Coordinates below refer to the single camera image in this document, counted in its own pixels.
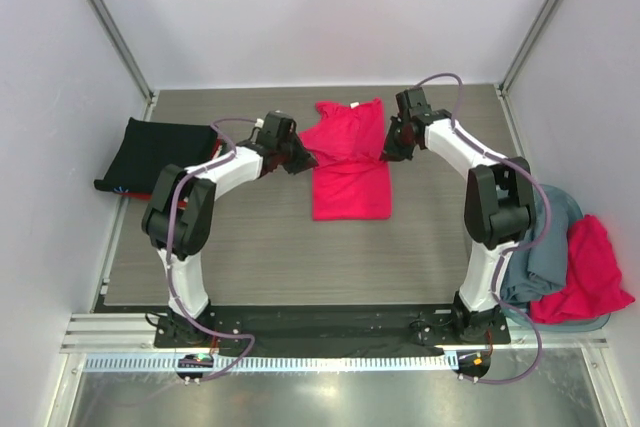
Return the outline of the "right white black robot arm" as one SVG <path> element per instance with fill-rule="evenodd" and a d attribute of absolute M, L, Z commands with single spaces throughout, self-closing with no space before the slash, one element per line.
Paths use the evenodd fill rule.
<path fill-rule="evenodd" d="M 405 89 L 395 96 L 381 159 L 413 158 L 414 149 L 444 159 L 466 182 L 463 220 L 471 239 L 466 277 L 451 305 L 452 334 L 479 342 L 500 323 L 500 288 L 514 250 L 536 221 L 528 162 L 506 157 L 470 135 L 452 114 L 435 110 L 424 90 Z"/>

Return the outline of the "black t shirt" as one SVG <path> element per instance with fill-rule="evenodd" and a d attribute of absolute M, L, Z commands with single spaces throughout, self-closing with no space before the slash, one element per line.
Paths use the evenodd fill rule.
<path fill-rule="evenodd" d="M 101 179 L 101 192 L 118 187 L 135 193 L 153 192 L 164 167 L 189 167 L 209 160 L 217 133 L 207 125 L 145 122 L 131 118 L 122 143 Z"/>

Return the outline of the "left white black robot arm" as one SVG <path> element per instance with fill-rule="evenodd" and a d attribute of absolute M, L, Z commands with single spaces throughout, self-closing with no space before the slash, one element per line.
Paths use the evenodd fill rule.
<path fill-rule="evenodd" d="M 247 122 L 252 125 L 251 134 L 239 143 L 226 136 L 217 122 L 212 123 L 210 129 L 222 142 L 223 153 L 198 165 L 169 164 L 156 181 L 141 222 L 161 258 L 169 291 L 167 312 L 153 323 L 156 347 L 201 347 L 213 338 L 246 338 L 213 329 L 201 251 L 210 236 L 215 202 L 278 168 L 295 175 L 317 166 L 291 116 L 270 111 Z"/>

